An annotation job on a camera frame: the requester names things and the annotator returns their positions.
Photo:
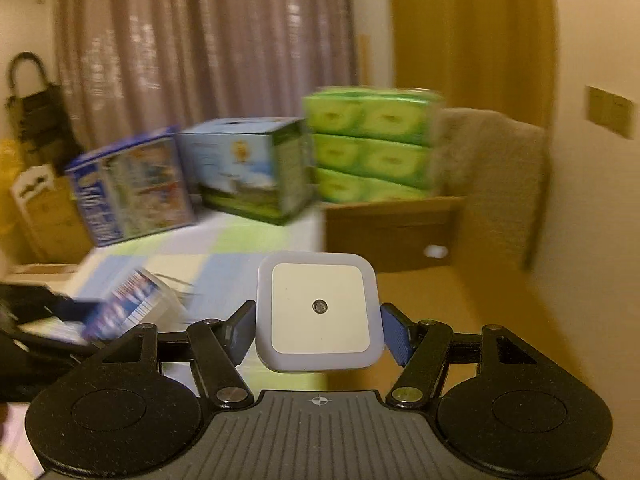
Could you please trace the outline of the white square night light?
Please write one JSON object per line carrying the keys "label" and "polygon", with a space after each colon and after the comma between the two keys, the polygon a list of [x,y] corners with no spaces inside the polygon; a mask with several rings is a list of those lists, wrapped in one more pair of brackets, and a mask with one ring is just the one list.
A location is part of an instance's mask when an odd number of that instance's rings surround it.
{"label": "white square night light", "polygon": [[256,350],[270,370],[359,370],[382,356],[378,284],[360,256],[276,252],[258,268],[256,304]]}

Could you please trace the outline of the checked bed sheet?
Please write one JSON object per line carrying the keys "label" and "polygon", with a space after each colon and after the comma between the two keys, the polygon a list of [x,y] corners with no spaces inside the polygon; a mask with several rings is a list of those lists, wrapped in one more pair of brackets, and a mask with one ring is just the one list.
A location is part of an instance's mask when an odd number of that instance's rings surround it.
{"label": "checked bed sheet", "polygon": [[322,212],[316,207],[286,226],[207,211],[193,226],[94,248],[65,292],[79,299],[104,298],[131,271],[147,270],[184,304],[181,318],[165,327],[182,332],[204,318],[225,320],[254,299],[258,266],[273,252],[318,252],[322,228]]}

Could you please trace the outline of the brown cardboard box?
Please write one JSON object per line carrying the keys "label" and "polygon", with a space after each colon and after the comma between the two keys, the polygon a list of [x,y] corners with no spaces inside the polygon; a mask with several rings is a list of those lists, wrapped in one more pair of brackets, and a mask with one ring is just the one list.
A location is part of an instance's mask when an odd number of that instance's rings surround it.
{"label": "brown cardboard box", "polygon": [[462,205],[457,197],[326,205],[323,247],[365,258],[378,273],[446,266]]}

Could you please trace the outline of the yellow plastic bag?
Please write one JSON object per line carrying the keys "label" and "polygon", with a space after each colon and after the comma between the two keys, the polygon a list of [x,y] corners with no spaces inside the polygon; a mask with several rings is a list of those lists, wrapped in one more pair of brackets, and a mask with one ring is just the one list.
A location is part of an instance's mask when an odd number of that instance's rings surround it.
{"label": "yellow plastic bag", "polygon": [[23,172],[24,162],[20,147],[12,139],[0,142],[0,233],[5,237],[17,226],[20,212],[16,206],[12,186]]}

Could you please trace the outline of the flattened cardboard boxes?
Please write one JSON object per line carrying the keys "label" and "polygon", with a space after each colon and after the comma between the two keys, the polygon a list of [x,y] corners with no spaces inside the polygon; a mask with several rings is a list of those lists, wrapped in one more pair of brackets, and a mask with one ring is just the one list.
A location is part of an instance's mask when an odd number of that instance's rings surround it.
{"label": "flattened cardboard boxes", "polygon": [[50,165],[27,168],[15,179],[11,194],[40,261],[80,263],[93,248],[70,182]]}

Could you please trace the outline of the blue milk carton box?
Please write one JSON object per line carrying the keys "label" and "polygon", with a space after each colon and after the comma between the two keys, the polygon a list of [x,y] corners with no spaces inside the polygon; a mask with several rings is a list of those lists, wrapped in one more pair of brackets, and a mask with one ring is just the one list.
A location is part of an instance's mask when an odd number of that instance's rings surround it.
{"label": "blue milk carton box", "polygon": [[110,246],[195,222],[178,132],[170,126],[138,134],[82,154],[65,168],[93,244]]}

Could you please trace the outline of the cow picture milk box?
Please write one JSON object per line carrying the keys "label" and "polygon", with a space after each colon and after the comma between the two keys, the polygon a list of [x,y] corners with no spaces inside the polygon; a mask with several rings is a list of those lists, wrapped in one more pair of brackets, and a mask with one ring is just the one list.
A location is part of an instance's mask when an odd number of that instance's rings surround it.
{"label": "cow picture milk box", "polygon": [[282,226],[312,199],[297,117],[220,118],[179,134],[184,171],[203,206]]}

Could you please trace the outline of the beige quilted chair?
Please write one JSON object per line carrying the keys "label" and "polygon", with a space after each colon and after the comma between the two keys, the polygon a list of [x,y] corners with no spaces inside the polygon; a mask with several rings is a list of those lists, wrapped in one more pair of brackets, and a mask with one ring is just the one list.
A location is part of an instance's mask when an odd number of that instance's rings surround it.
{"label": "beige quilted chair", "polygon": [[549,181],[548,131],[494,110],[447,107],[432,142],[434,193],[464,198],[506,258],[526,268]]}

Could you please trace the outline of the green tissue pack bundle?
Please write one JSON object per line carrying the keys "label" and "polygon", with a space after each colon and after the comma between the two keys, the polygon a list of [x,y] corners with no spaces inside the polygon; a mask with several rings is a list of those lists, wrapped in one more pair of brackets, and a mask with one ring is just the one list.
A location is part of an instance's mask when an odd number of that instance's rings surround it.
{"label": "green tissue pack bundle", "polygon": [[314,180],[327,203],[422,200],[442,97],[427,89],[329,87],[305,96]]}

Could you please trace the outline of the black folding hand cart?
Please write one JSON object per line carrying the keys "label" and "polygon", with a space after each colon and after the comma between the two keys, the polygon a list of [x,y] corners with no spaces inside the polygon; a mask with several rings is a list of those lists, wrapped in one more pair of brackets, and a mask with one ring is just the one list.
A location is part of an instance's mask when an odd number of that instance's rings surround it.
{"label": "black folding hand cart", "polygon": [[[37,67],[42,84],[40,91],[29,96],[21,96],[16,83],[17,70],[24,62]],[[10,90],[6,110],[25,164],[50,165],[57,176],[62,176],[82,154],[82,147],[75,139],[61,87],[52,84],[43,62],[32,52],[18,54],[10,63],[6,78]]]}

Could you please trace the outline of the pink-brown curtain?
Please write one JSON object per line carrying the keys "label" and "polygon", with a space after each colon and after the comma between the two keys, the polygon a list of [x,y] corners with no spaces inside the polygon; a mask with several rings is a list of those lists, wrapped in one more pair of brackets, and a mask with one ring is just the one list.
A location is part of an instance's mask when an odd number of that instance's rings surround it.
{"label": "pink-brown curtain", "polygon": [[297,116],[356,79],[349,0],[58,0],[56,54],[84,148],[218,117]]}

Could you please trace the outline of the wooden door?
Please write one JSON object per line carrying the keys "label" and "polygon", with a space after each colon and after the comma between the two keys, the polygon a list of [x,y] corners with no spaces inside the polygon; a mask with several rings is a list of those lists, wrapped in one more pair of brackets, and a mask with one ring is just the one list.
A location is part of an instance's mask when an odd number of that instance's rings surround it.
{"label": "wooden door", "polygon": [[390,0],[390,14],[396,86],[549,127],[554,0]]}

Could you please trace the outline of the wall light switch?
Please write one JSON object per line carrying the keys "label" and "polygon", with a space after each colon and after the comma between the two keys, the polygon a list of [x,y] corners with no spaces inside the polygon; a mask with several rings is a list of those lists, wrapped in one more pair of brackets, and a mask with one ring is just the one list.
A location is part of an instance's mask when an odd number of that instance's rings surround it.
{"label": "wall light switch", "polygon": [[636,104],[597,87],[586,87],[585,115],[588,122],[608,129],[624,139],[634,135],[634,110]]}

